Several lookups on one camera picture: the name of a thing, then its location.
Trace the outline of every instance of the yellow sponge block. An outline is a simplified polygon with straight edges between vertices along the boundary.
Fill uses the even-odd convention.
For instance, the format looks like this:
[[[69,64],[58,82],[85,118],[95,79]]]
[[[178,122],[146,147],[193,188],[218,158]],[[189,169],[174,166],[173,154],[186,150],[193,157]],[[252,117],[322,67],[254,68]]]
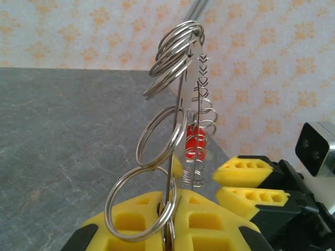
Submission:
[[[190,191],[182,190],[174,227],[174,251],[250,251],[239,227],[253,223]]]
[[[288,196],[283,190],[238,187],[221,187],[216,193],[220,206],[248,221],[259,212],[256,205],[283,207]]]
[[[261,159],[231,158],[213,174],[213,180],[223,187],[258,187],[273,171]]]
[[[113,206],[111,214],[115,228],[129,235],[149,228],[158,218],[157,205],[162,198],[163,193],[160,191],[149,192]],[[163,251],[162,231],[144,241],[128,243],[110,233],[103,212],[84,222],[81,227],[89,224],[96,224],[98,230],[86,251]]]

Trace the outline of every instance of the gray camera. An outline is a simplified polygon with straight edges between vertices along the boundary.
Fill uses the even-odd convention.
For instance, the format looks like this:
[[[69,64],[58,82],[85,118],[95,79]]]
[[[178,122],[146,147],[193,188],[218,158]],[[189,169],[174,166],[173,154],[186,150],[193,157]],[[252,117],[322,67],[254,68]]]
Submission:
[[[313,176],[335,176],[335,125],[305,123],[295,153]]]

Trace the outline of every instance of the floral wallpaper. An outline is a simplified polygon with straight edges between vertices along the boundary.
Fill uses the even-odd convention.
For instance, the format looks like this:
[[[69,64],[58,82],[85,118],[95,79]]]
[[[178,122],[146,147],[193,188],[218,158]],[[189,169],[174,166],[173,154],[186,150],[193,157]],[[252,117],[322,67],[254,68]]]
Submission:
[[[147,70],[192,0],[0,0],[0,66]]]
[[[216,141],[302,168],[308,121],[335,122],[335,0],[212,1],[205,26]]]
[[[0,0],[0,66],[148,70],[191,0]],[[212,0],[200,18],[216,141],[298,169],[306,121],[335,122],[335,0]]]

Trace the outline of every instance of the gray table surface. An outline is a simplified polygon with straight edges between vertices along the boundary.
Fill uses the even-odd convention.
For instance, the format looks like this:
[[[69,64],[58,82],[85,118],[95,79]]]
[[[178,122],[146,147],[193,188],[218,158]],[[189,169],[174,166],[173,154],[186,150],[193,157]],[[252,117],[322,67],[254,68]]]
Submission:
[[[88,218],[103,211],[113,184],[136,167],[135,149],[148,122],[173,105],[164,90],[143,91],[147,72],[0,69],[0,250],[60,250]],[[169,134],[161,125],[144,155],[154,157]],[[208,143],[205,187],[214,200],[213,171],[227,160]],[[117,201],[163,190],[166,177],[135,177]]]

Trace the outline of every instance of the metal spiral coil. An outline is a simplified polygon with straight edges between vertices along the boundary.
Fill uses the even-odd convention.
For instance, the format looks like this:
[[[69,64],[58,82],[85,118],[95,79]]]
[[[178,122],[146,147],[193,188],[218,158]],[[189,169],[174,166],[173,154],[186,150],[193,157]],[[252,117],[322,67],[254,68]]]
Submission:
[[[213,103],[207,97],[209,91],[207,85],[209,83],[207,74],[207,65],[205,64],[208,60],[206,54],[200,54],[198,57],[200,61],[199,65],[199,78],[197,80],[197,86],[194,88],[194,97],[192,102],[196,102],[198,105],[198,110],[193,114],[193,119],[191,123],[191,131],[195,134],[191,134],[186,138],[186,145],[189,141],[196,140],[196,146],[187,147],[185,149],[186,162],[189,165],[193,164],[193,167],[184,167],[183,169],[183,184],[192,187],[203,187],[203,176],[202,171],[205,169],[205,164],[199,156],[204,156],[206,152],[207,140],[212,138],[216,132],[215,122],[218,119],[218,113],[213,109]],[[212,117],[210,119],[202,119],[202,115],[208,114],[207,117]]]

